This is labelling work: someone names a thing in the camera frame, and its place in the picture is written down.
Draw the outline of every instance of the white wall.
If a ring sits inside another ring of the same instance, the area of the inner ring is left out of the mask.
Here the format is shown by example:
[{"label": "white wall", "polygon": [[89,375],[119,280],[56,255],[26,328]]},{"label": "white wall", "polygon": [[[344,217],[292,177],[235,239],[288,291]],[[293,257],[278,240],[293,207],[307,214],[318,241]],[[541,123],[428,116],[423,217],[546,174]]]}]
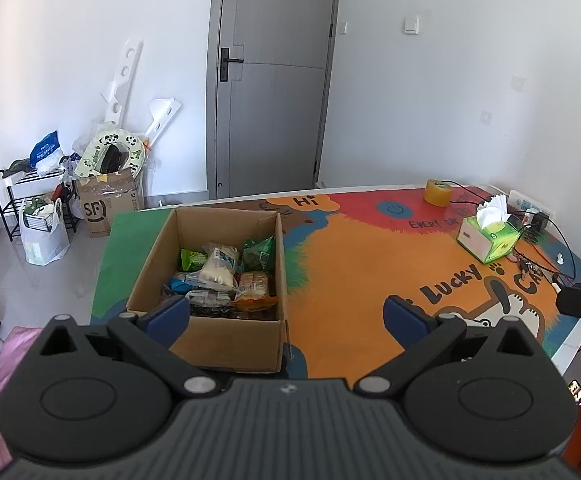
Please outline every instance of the white wall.
[{"label": "white wall", "polygon": [[581,0],[340,0],[338,19],[320,180],[519,189],[581,256]]},{"label": "white wall", "polygon": [[210,0],[0,0],[0,168],[59,131],[65,151],[102,118],[100,96],[124,42],[144,40],[124,126],[145,131],[148,102],[175,97],[155,145],[148,194],[206,189]]}]

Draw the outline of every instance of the white power strip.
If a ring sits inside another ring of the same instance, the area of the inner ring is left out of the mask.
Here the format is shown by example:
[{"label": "white power strip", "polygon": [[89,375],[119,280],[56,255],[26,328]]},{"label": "white power strip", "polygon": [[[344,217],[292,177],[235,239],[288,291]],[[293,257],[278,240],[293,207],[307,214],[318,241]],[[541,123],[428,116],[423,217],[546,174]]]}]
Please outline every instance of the white power strip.
[{"label": "white power strip", "polygon": [[517,190],[512,190],[508,194],[508,205],[514,207],[519,211],[527,211],[531,208],[538,209],[544,214],[548,215],[552,221],[555,221],[556,212],[548,207],[546,207],[541,202],[531,198],[530,196],[520,193]]}]

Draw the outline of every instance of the green snack package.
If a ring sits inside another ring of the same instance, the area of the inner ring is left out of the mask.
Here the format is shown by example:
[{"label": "green snack package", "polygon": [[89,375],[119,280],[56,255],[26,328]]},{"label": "green snack package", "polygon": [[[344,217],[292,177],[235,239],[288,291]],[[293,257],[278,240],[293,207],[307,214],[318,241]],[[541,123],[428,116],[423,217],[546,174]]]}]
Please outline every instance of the green snack package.
[{"label": "green snack package", "polygon": [[206,254],[182,249],[182,270],[200,270],[206,263]]},{"label": "green snack package", "polygon": [[275,265],[275,240],[274,237],[266,238],[256,244],[253,240],[247,240],[244,245],[244,270],[272,270]]}]

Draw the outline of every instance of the white tissue paper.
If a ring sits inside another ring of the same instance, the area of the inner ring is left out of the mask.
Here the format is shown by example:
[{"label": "white tissue paper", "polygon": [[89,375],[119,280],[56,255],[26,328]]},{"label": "white tissue paper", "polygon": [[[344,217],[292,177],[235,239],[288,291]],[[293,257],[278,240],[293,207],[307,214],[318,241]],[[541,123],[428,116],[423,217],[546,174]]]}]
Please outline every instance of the white tissue paper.
[{"label": "white tissue paper", "polygon": [[506,208],[506,195],[496,195],[477,206],[477,224],[483,229],[495,222],[506,222],[510,214]]}]

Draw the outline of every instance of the cardboard box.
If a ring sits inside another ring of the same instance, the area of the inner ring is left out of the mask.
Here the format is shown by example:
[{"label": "cardboard box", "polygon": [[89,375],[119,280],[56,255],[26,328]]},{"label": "cardboard box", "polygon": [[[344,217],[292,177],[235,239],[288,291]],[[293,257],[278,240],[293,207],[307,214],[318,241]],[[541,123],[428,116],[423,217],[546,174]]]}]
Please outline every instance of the cardboard box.
[{"label": "cardboard box", "polygon": [[77,191],[91,238],[108,236],[117,213],[144,209],[141,175],[129,169],[80,178]]},{"label": "cardboard box", "polygon": [[461,223],[457,241],[480,262],[487,264],[511,252],[519,237],[519,231],[508,222],[500,231],[491,233],[488,228],[480,229],[477,217],[471,216]]},{"label": "cardboard box", "polygon": [[238,372],[277,372],[286,338],[286,267],[282,218],[272,211],[214,207],[174,208],[144,264],[126,308],[149,312],[160,303],[162,285],[175,273],[180,250],[203,251],[208,242],[237,247],[248,238],[275,236],[275,286],[279,304],[273,321],[190,317],[171,351],[197,367]]}]

